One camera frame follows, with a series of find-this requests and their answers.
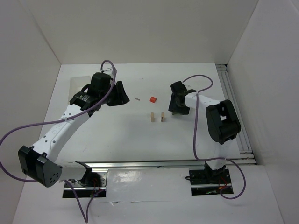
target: wooden block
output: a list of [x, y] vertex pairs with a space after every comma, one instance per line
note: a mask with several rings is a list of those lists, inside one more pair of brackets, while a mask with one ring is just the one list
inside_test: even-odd
[[164, 112], [161, 113], [161, 122], [164, 121]]
[[150, 113], [150, 121], [155, 122], [154, 113]]

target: white wall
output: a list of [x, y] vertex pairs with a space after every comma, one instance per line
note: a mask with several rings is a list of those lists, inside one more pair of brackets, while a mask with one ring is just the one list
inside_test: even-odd
[[[60, 68], [48, 45], [17, 0], [0, 6], [0, 137], [24, 124], [44, 120]], [[17, 152], [38, 139], [41, 127], [12, 134], [0, 149], [0, 159], [14, 175], [21, 173]], [[0, 217], [11, 223], [23, 183], [0, 171]]]
[[228, 63], [257, 0], [22, 0], [62, 64]]
[[298, 0], [260, 0], [228, 64], [251, 145], [286, 224], [299, 217], [298, 8]]

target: robotic arm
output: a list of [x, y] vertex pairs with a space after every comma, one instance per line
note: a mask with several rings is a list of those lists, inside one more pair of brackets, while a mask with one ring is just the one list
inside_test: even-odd
[[[22, 146], [19, 160], [24, 174], [30, 176], [45, 187], [51, 187], [59, 180], [80, 180], [82, 185], [90, 184], [97, 173], [86, 164], [76, 162], [55, 163], [60, 151], [75, 131], [85, 123], [101, 105], [71, 120], [67, 117], [76, 115], [97, 104], [108, 92], [112, 84], [112, 69], [97, 72], [92, 76], [91, 83], [84, 86], [70, 100], [70, 105], [60, 119], [65, 122], [55, 124], [39, 141], [31, 147]], [[108, 106], [122, 105], [129, 102], [122, 82], [117, 82], [103, 104]]]
[[[187, 90], [181, 81], [175, 82], [170, 87], [172, 95], [169, 111], [173, 115], [187, 115], [190, 108], [196, 108], [196, 90]], [[218, 143], [215, 144], [212, 157], [226, 158], [231, 140], [236, 138], [241, 131], [241, 125], [232, 102], [230, 100], [214, 100], [199, 95], [199, 111], [206, 111], [208, 132], [211, 138]], [[207, 178], [210, 179], [221, 175], [225, 167], [225, 160], [206, 161]]]

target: small wooden stick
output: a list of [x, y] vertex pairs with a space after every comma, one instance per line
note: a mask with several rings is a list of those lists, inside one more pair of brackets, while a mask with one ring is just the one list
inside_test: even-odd
[[164, 112], [161, 113], [161, 122], [164, 121]]
[[150, 113], [150, 121], [155, 122], [154, 113]]

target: cable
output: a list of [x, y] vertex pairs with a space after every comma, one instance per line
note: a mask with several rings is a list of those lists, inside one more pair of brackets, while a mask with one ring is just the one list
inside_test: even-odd
[[226, 159], [226, 158], [223, 158], [223, 157], [215, 157], [215, 158], [210, 158], [210, 159], [200, 159], [200, 158], [197, 156], [197, 154], [196, 154], [196, 133], [197, 133], [197, 123], [198, 123], [198, 112], [199, 112], [199, 97], [198, 97], [198, 94], [199, 94], [200, 92], [202, 92], [202, 91], [205, 91], [205, 90], [210, 89], [210, 88], [213, 86], [213, 80], [212, 80], [210, 77], [205, 76], [205, 75], [193, 75], [193, 76], [190, 76], [190, 77], [186, 78], [186, 79], [185, 79], [184, 81], [182, 81], [182, 82], [185, 82], [185, 81], [187, 81], [188, 79], [190, 79], [190, 78], [192, 78], [192, 77], [205, 77], [205, 78], [208, 78], [208, 79], [211, 81], [210, 86], [208, 86], [208, 87], [206, 87], [206, 88], [204, 88], [204, 89], [201, 89], [201, 90], [199, 90], [199, 91], [196, 93], [196, 112], [195, 112], [194, 133], [193, 133], [193, 154], [194, 154], [194, 157], [196, 158], [196, 160], [201, 161], [201, 162], [207, 162], [207, 161], [212, 161], [212, 160], [227, 160], [227, 161], [233, 163], [233, 164], [239, 169], [239, 171], [240, 171], [240, 173], [241, 173], [241, 175], [242, 175], [242, 177], [243, 177], [243, 181], [244, 181], [243, 189], [242, 189], [242, 191], [241, 191], [237, 196], [235, 196], [235, 197], [226, 197], [226, 196], [223, 195], [222, 191], [223, 191], [225, 188], [228, 188], [228, 187], [229, 187], [229, 186], [227, 186], [227, 187], [224, 187], [224, 188], [222, 188], [222, 189], [220, 190], [220, 195], [221, 195], [223, 198], [225, 198], [225, 199], [229, 199], [229, 200], [236, 199], [236, 198], [240, 197], [240, 196], [244, 193], [244, 191], [245, 191], [245, 189], [246, 189], [246, 178], [245, 178], [245, 175], [244, 175], [243, 171], [241, 170], [240, 166], [239, 166], [238, 164], [236, 164], [236, 163], [235, 163], [233, 160], [231, 160], [231, 159]]
[[74, 193], [74, 195], [75, 195], [75, 198], [76, 198], [76, 200], [77, 200], [77, 202], [78, 202], [78, 206], [79, 206], [79, 208], [80, 208], [80, 211], [81, 211], [81, 213], [82, 213], [83, 219], [84, 219], [84, 221], [85, 221], [86, 223], [88, 223], [88, 209], [89, 209], [89, 205], [90, 205], [90, 203], [92, 202], [92, 200], [93, 200], [99, 193], [101, 193], [103, 190], [100, 190], [100, 191], [98, 191], [97, 193], [95, 193], [94, 195], [92, 195], [92, 198], [89, 200], [89, 202], [88, 202], [88, 204], [87, 204], [87, 208], [86, 208], [86, 216], [85, 216], [84, 211], [83, 211], [82, 206], [81, 206], [81, 203], [80, 203], [80, 201], [79, 201], [78, 195], [77, 195], [77, 193], [76, 193], [76, 190], [74, 189], [74, 187], [71, 185], [70, 182], [68, 182], [68, 181], [64, 181], [64, 182], [65, 182], [65, 183], [71, 188], [71, 190], [73, 191], [73, 193]]
[[[112, 91], [112, 89], [113, 89], [113, 87], [114, 87], [114, 83], [115, 83], [115, 80], [116, 80], [116, 69], [115, 69], [114, 64], [113, 64], [110, 60], [104, 60], [104, 61], [102, 62], [102, 64], [101, 64], [101, 70], [103, 70], [103, 66], [104, 66], [104, 64], [105, 64], [106, 62], [108, 62], [109, 64], [111, 64], [111, 66], [112, 66], [112, 68], [113, 68], [113, 71], [112, 71], [112, 73], [113, 73], [113, 81], [112, 81], [111, 87], [110, 87], [110, 89], [108, 90], [108, 92], [106, 93], [106, 95], [105, 95], [99, 102], [97, 102], [94, 106], [92, 106], [92, 107], [90, 107], [89, 109], [87, 109], [87, 110], [85, 110], [85, 111], [83, 111], [83, 112], [81, 112], [81, 113], [78, 113], [78, 114], [76, 114], [76, 115], [74, 115], [74, 116], [68, 117], [67, 120], [74, 119], [74, 118], [76, 118], [76, 117], [78, 117], [78, 116], [80, 116], [80, 115], [82, 115], [82, 114], [85, 114], [85, 113], [87, 113], [87, 112], [90, 112], [91, 110], [95, 109], [97, 106], [101, 105], [101, 104], [104, 102], [104, 100], [109, 96], [109, 94], [111, 93], [111, 91]], [[15, 128], [15, 129], [13, 129], [13, 130], [7, 132], [7, 133], [2, 137], [2, 139], [0, 140], [0, 147], [1, 147], [1, 145], [2, 145], [2, 143], [3, 143], [3, 141], [4, 141], [4, 139], [5, 139], [7, 136], [9, 136], [11, 133], [15, 132], [15, 131], [18, 131], [18, 130], [21, 130], [21, 129], [23, 129], [23, 128], [27, 128], [27, 127], [34, 127], [34, 126], [40, 126], [40, 125], [51, 125], [51, 124], [57, 124], [57, 123], [62, 123], [62, 122], [65, 122], [65, 120], [62, 120], [62, 119], [61, 119], [61, 120], [55, 120], [55, 121], [49, 121], [49, 122], [42, 122], [42, 123], [35, 123], [35, 124], [30, 124], [30, 125], [24, 125], [24, 126], [21, 126], [21, 127], [17, 127], [17, 128]], [[12, 175], [11, 173], [9, 173], [9, 172], [5, 169], [5, 167], [3, 166], [1, 160], [0, 160], [0, 168], [3, 170], [4, 173], [6, 173], [8, 176], [10, 176], [11, 178], [13, 178], [13, 179], [15, 179], [15, 180], [23, 181], [23, 182], [36, 182], [35, 180], [21, 179], [21, 178], [19, 178], [19, 177], [17, 177], [17, 176]]]

